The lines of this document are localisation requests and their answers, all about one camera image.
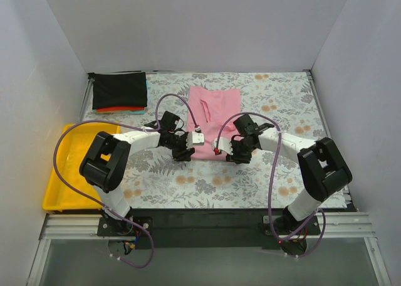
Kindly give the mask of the pink t shirt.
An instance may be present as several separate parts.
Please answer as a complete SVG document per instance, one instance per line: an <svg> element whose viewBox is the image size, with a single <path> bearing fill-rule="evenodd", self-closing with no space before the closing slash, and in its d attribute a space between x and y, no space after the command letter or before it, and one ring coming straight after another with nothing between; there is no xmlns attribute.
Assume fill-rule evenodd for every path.
<svg viewBox="0 0 401 286"><path fill-rule="evenodd" d="M223 123L234 114L241 111L241 91L237 88L228 90L207 90L203 87L192 86L189 90L188 104L192 110L187 116L187 130L194 131L195 118L205 137L205 143L195 148L192 159L202 161L225 161L224 154L216 155L212 142L222 129L222 137L227 139L237 134L232 122Z"/></svg>

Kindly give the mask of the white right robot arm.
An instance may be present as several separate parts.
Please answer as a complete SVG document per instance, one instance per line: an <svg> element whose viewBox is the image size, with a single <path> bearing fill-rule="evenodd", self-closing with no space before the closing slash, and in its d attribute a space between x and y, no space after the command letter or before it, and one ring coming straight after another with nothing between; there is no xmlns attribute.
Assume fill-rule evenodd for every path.
<svg viewBox="0 0 401 286"><path fill-rule="evenodd" d="M306 227L328 198L350 184L353 176L333 139L305 139L283 132L270 118L264 124L258 125L252 117L251 112L230 117L237 134L230 139L218 135L212 148L215 154L225 152L226 161L235 164L248 164L256 149L273 152L268 201L273 196L273 179L278 157L283 156L298 164L303 190L277 218L273 218L272 207L268 207L270 233L278 237L279 232L283 231L291 238Z"/></svg>

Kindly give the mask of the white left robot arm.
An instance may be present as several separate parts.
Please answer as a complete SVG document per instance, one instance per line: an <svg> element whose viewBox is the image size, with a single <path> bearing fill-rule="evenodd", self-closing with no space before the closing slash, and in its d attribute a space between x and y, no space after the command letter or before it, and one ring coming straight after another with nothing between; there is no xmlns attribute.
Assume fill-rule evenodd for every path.
<svg viewBox="0 0 401 286"><path fill-rule="evenodd" d="M164 112L160 121L154 120L138 130L121 134L97 133L79 168L86 182L97 191L104 205L103 218L115 233L132 233L131 207L120 186L128 158L145 149L165 147L172 151L175 161L190 161L194 146L204 144L199 127L186 132L177 127L180 117Z"/></svg>

